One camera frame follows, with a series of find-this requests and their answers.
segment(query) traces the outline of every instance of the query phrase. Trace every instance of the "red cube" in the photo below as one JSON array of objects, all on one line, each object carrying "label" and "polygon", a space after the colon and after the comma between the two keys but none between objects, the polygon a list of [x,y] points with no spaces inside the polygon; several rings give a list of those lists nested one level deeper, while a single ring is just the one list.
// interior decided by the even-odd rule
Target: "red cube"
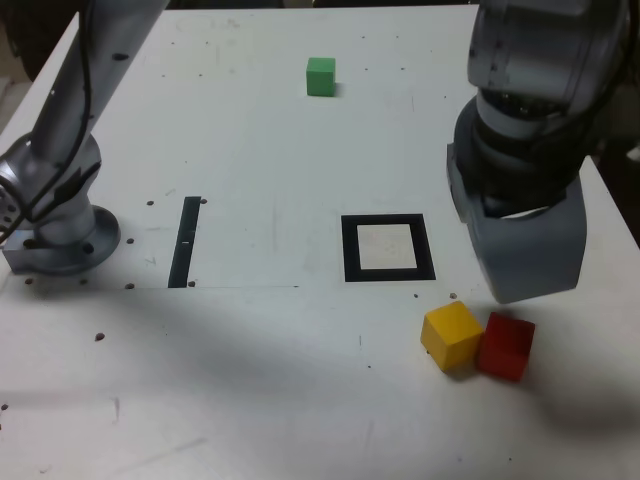
[{"label": "red cube", "polygon": [[492,313],[480,343],[478,370],[512,382],[522,379],[536,326]]}]

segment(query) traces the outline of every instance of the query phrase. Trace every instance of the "gray robot arm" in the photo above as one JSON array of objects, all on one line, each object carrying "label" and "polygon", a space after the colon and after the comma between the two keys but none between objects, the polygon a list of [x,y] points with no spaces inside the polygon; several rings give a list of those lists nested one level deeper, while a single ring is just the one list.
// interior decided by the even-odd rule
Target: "gray robot arm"
[{"label": "gray robot arm", "polygon": [[578,173],[637,38],[637,0],[481,1],[468,65],[478,94],[458,117],[447,172],[499,302],[577,285],[587,235]]},{"label": "gray robot arm", "polygon": [[0,158],[0,231],[14,272],[72,274],[104,261],[120,231],[87,192],[101,159],[91,130],[168,0],[87,0],[33,131]]}]

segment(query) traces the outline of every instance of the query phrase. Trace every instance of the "cube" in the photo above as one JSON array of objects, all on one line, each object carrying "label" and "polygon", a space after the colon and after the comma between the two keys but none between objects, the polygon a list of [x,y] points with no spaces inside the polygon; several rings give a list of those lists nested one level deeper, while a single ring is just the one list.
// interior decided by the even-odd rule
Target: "cube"
[{"label": "cube", "polygon": [[478,370],[519,382],[529,362],[535,329],[533,323],[492,313],[478,352]]},{"label": "cube", "polygon": [[420,341],[444,372],[475,357],[482,333],[469,309],[454,302],[424,316]]},{"label": "cube", "polygon": [[336,91],[336,59],[310,58],[307,63],[307,95],[333,97]]}]

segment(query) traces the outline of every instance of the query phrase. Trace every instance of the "black tape strip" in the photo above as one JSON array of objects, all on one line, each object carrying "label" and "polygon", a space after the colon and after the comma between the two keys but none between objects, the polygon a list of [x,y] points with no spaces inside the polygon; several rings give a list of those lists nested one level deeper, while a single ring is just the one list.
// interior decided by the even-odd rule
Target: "black tape strip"
[{"label": "black tape strip", "polygon": [[173,251],[173,262],[169,273],[169,288],[186,288],[189,279],[191,253],[196,240],[196,227],[200,213],[201,197],[185,197],[180,217],[180,228],[176,248]]}]

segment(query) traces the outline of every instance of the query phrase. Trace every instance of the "white table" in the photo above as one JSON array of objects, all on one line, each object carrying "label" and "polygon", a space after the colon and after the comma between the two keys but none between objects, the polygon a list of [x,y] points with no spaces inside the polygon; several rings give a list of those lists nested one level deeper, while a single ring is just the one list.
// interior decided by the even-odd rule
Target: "white table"
[{"label": "white table", "polygon": [[[118,250],[31,286],[2,262],[0,478],[638,478],[640,252],[590,161],[578,288],[508,308],[537,324],[523,384],[449,378],[419,342],[452,292],[498,309],[445,175],[475,12],[165,13],[94,131]],[[310,56],[339,98],[305,96]],[[188,195],[197,286],[169,290]],[[422,213],[437,280],[346,284],[353,213]]]}]

